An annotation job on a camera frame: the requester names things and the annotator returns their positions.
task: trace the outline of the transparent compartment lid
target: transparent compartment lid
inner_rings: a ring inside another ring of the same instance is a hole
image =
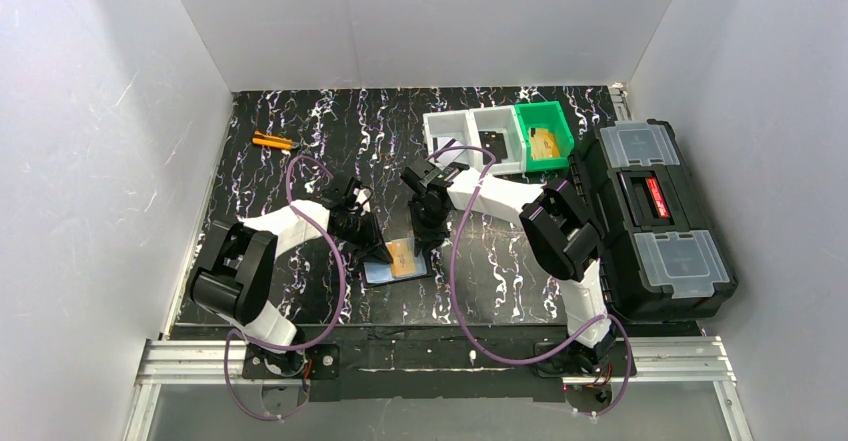
[[[665,126],[619,121],[615,126],[601,128],[601,142],[613,168],[680,164]]]
[[[709,231],[639,233],[634,237],[648,284],[671,286],[673,299],[708,298],[715,293],[714,284],[730,282]]]

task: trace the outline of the gray wall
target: gray wall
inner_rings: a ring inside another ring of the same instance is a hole
[[[848,0],[674,0],[631,83],[740,276],[715,324],[758,439],[844,439]]]
[[[227,85],[627,81],[670,0],[182,0]]]
[[[3,439],[119,439],[231,110],[179,0],[0,0]]]

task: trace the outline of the marble tabletop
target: marble tabletop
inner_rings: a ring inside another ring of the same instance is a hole
[[[386,241],[411,236],[407,202],[412,193],[400,174],[412,159],[427,154],[422,115],[541,101],[560,102],[575,140],[590,125],[615,119],[609,91],[603,86],[237,93],[203,231],[212,219],[259,216],[287,204],[283,175],[289,156],[253,146],[253,132],[259,130],[300,141],[301,153],[373,186],[372,210]],[[325,181],[318,169],[306,164],[296,173],[295,198],[307,196]],[[556,174],[528,173],[508,179],[543,182]],[[454,227],[459,214],[452,214]],[[565,323],[557,284],[535,262],[520,226],[475,213],[461,242],[457,296],[468,322]],[[366,287],[360,266],[348,266],[350,289],[342,323],[454,324],[443,271],[449,255],[449,246],[433,252],[433,277],[379,287]],[[326,323],[338,293],[338,274],[323,240],[305,243],[277,259],[270,299],[296,324]],[[196,324],[223,323],[186,297],[177,325]]]

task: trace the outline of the black toolbox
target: black toolbox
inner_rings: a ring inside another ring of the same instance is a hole
[[[599,125],[568,160],[572,182],[604,230],[609,308],[632,322],[715,315],[738,280],[671,126],[654,119]]]

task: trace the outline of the gray floor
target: gray floor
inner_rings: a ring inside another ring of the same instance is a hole
[[[261,410],[259,388],[237,388]],[[294,393],[282,393],[283,408]],[[266,395],[269,409],[280,401]],[[522,399],[380,399],[313,403],[285,423],[254,421],[224,386],[162,387],[150,439],[192,440],[727,440],[712,383],[631,384],[597,424],[566,404]]]

